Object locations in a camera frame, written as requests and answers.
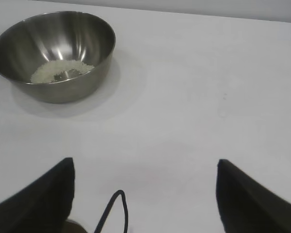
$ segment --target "stainless steel bowl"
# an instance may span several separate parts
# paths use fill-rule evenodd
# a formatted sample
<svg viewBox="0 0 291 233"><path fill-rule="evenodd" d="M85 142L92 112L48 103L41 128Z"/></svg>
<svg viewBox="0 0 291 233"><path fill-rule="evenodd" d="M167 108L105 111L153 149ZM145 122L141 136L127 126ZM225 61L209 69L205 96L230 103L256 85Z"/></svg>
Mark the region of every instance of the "stainless steel bowl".
<svg viewBox="0 0 291 233"><path fill-rule="evenodd" d="M87 231L77 222L68 219L64 223L62 233L87 233Z"/></svg>
<svg viewBox="0 0 291 233"><path fill-rule="evenodd" d="M44 102L79 100L106 76L114 46L113 29L94 15L62 11L34 16L0 36L0 75ZM51 60L77 60L95 68L82 75L66 72L58 82L31 83L31 75Z"/></svg>

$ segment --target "bowl rim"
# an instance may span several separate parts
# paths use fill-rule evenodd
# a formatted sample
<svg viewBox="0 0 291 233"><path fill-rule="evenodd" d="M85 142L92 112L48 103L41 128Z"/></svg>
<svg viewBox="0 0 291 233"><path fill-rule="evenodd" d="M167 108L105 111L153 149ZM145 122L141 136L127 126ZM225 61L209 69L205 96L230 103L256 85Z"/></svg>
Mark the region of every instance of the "bowl rim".
<svg viewBox="0 0 291 233"><path fill-rule="evenodd" d="M58 84L58 83L65 83L65 82L68 82L68 81L71 81L71 80L74 80L74 79L77 79L79 77L82 77L82 76L85 76L87 75L88 73L92 72L93 70L95 70L96 68L102 66L108 59L110 56L112 56L112 53L114 51L114 48L115 48L115 44L116 44L116 36L115 36L115 32L113 30L113 28L111 27L111 25L106 22L105 20L103 20L102 18L98 17L98 16L95 16L91 13L87 13L87 12L82 12L82 11L53 11L53 12L47 12L47 13L41 13L41 14L38 14L38 15L35 15L35 16L31 16L31 17L28 17L26 19L23 19L17 23L15 23L14 25L10 26L8 29L6 29L3 33L1 33L0 35L0 39L5 35L7 34L12 28L20 25L21 23L24 23L26 21L29 21L33 18L38 18L38 17L41 17L41 16L44 16L44 15L52 15L52 14L58 14L58 13L78 13L78 14L84 14L84 15L90 15L98 20L101 20L103 23L105 23L110 29L111 29L111 32L112 32L112 35L113 35L113 38L114 38L114 43L113 43L113 46L111 48L111 51L109 53L109 55L107 57L105 57L103 59L103 61L101 61L97 66L91 68L88 72L84 73L84 74L81 74L81 75L78 75L76 77L73 77L73 78L70 78L70 79L66 79L66 80L62 80L62 81L57 81L57 82L52 82L52 83L28 83L28 82L23 82L23 81L20 81L20 80L15 80L15 79L12 79L10 77L7 77L5 75L3 75L1 72L0 72L0 75L3 76L4 78L12 81L12 82L16 82L16 83L21 83L21 84L27 84L27 85L51 85L51 84Z"/></svg>

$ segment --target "black wire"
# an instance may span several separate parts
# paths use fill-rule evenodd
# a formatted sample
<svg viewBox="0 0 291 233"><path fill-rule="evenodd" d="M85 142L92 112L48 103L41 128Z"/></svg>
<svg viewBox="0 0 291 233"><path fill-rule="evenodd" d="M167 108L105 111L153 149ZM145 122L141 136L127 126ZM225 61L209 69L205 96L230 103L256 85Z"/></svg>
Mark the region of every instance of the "black wire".
<svg viewBox="0 0 291 233"><path fill-rule="evenodd" d="M127 203L126 203L126 197L125 197L125 193L123 190L118 190L116 193L114 193L105 209L105 211L103 212L99 223L96 226L96 229L94 231L94 233L100 233L103 225L105 224L107 217L113 207L113 204L115 202L115 200L117 199L118 196L122 196L122 202L123 202L123 208L124 208L124 216L125 216L125 224L124 224L124 233L127 233L128 230L128 209L127 209Z"/></svg>

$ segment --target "white table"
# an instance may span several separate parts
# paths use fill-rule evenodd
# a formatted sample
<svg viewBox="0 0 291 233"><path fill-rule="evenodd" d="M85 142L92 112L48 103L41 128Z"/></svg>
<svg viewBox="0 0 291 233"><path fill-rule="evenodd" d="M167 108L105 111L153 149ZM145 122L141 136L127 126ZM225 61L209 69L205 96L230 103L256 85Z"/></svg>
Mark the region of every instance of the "white table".
<svg viewBox="0 0 291 233"><path fill-rule="evenodd" d="M0 201L72 156L71 217L89 232L124 189L130 233L222 233L219 158L291 202L291 23L20 0L0 3L0 34L59 10L112 25L111 70L67 105L0 77ZM122 226L119 201L104 232Z"/></svg>

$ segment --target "white surface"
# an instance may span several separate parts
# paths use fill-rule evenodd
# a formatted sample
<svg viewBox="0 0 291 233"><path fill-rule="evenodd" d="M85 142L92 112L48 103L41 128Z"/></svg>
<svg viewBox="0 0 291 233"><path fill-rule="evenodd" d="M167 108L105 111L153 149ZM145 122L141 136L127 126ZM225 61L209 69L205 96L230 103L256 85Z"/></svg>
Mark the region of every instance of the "white surface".
<svg viewBox="0 0 291 233"><path fill-rule="evenodd" d="M291 22L291 0L48 0Z"/></svg>
<svg viewBox="0 0 291 233"><path fill-rule="evenodd" d="M222 233L219 158L291 202L291 24L25 1L0 3L0 34L57 10L108 21L114 60L94 95L68 105L0 77L0 201L72 156L71 217L89 232L121 188L130 233ZM122 217L118 202L105 232L122 232Z"/></svg>

